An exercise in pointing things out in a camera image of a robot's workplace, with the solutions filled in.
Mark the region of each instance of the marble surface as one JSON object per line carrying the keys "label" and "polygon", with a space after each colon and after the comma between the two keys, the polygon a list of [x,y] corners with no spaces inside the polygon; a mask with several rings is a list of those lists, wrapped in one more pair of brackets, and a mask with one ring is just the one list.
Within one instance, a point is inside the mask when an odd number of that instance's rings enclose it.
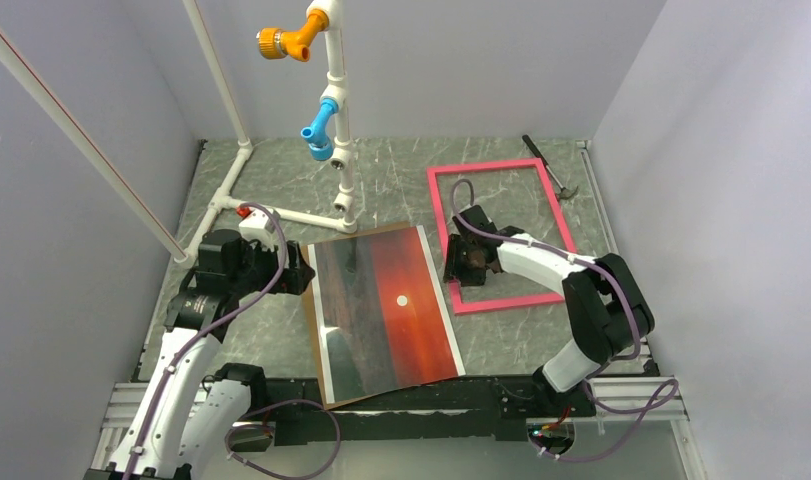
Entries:
{"label": "marble surface", "polygon": [[[561,208],[580,253],[608,252],[590,180],[571,140],[536,140],[555,173],[570,187],[579,186],[572,200]],[[211,141],[200,158],[189,199],[181,219],[183,245],[201,220],[213,191],[219,186],[236,153],[233,141]],[[443,258],[428,193],[426,167],[489,160],[530,158],[519,138],[370,138],[357,140],[354,162],[359,228],[407,221],[426,229],[439,275]],[[563,246],[555,219],[534,169],[468,174],[482,205],[499,228],[514,225],[534,237]],[[458,175],[440,177],[440,190],[448,197]],[[235,198],[257,201],[308,213],[337,217],[331,205],[337,193],[338,173],[327,163],[317,163],[301,139],[267,139],[255,144],[232,192]],[[460,192],[459,205],[466,202]],[[236,227],[239,217],[226,211],[216,228]],[[450,231],[454,231],[451,220]],[[335,238],[332,230],[283,222],[287,238],[313,243]],[[183,271],[170,265],[161,290],[156,315],[141,358],[139,378],[148,379],[161,343],[166,304],[175,295]],[[450,313],[448,291],[443,287]],[[463,289],[465,301],[543,292],[543,287],[522,277],[488,274],[484,287]],[[563,304],[501,312],[452,316],[455,336],[465,370],[473,375],[528,374],[555,355],[570,338]],[[264,367],[269,377],[312,377],[315,363],[298,297],[272,295],[235,320],[211,371],[225,362]],[[639,361],[618,362],[616,372],[640,372]]]}

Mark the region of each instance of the blue pipe fitting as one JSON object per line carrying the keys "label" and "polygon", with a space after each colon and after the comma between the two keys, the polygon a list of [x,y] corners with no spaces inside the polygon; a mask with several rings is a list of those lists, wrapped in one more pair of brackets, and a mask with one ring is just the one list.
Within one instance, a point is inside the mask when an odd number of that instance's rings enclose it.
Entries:
{"label": "blue pipe fitting", "polygon": [[324,162],[334,153],[334,144],[325,133],[325,127],[332,115],[337,113],[337,102],[324,98],[320,102],[320,112],[310,125],[302,129],[300,134],[308,142],[311,156],[318,162]]}

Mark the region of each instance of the red frame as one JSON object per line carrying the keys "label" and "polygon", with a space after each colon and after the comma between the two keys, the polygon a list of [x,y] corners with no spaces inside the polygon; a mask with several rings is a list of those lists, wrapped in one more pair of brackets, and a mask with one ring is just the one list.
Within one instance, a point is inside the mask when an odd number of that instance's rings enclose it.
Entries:
{"label": "red frame", "polygon": [[[537,171],[541,184],[543,184],[543,191],[546,193],[546,198],[552,209],[552,214],[555,216],[555,222],[558,225],[558,231],[561,233],[561,239],[564,241],[564,249],[568,252],[576,253],[576,245],[573,243],[573,237],[570,236],[570,229],[567,228],[567,221],[564,220],[564,215],[561,213],[558,199],[555,198],[555,191],[552,189],[552,183],[549,181],[546,168],[544,168],[543,163],[538,158],[524,158],[462,165],[443,165],[439,167],[428,167],[426,169],[426,175],[429,180],[429,191],[431,192],[432,198],[432,207],[434,209],[435,220],[437,221],[437,233],[440,237],[440,249],[443,252],[444,258],[446,257],[446,244],[449,239],[449,232],[446,230],[446,216],[443,213],[443,202],[440,197],[437,177],[439,175],[494,172],[497,170],[512,170],[515,168],[534,168]],[[564,301],[561,295],[551,292],[465,303],[461,297],[461,287],[457,282],[449,284],[449,294],[452,297],[452,311],[458,315],[531,307],[534,305],[546,305]]]}

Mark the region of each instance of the wall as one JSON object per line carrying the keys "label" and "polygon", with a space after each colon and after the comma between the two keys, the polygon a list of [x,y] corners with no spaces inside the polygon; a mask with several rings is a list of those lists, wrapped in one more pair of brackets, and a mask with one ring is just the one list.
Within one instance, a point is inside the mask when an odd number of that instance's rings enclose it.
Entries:
{"label": "wall", "polygon": [[709,478],[811,478],[811,1],[669,0],[593,143]]}
{"label": "wall", "polygon": [[[196,143],[119,3],[2,0],[0,26],[175,229]],[[168,259],[0,64],[0,478],[83,476]]]}
{"label": "wall", "polygon": [[[264,60],[255,39],[309,3],[199,0],[252,136],[297,136],[319,108],[322,38],[308,64]],[[663,4],[346,0],[353,135],[590,138]],[[233,137],[181,0],[125,5],[194,133]]]}

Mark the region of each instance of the orange faucet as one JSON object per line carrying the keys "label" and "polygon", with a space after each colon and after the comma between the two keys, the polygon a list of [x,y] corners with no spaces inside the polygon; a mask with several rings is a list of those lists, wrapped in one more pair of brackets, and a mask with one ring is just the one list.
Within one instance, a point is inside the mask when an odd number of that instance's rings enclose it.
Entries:
{"label": "orange faucet", "polygon": [[258,48],[261,55],[270,60],[290,55],[300,62],[307,62],[311,58],[311,42],[326,28],[328,15],[315,8],[308,13],[305,26],[295,32],[285,32],[277,27],[261,30],[258,34]]}

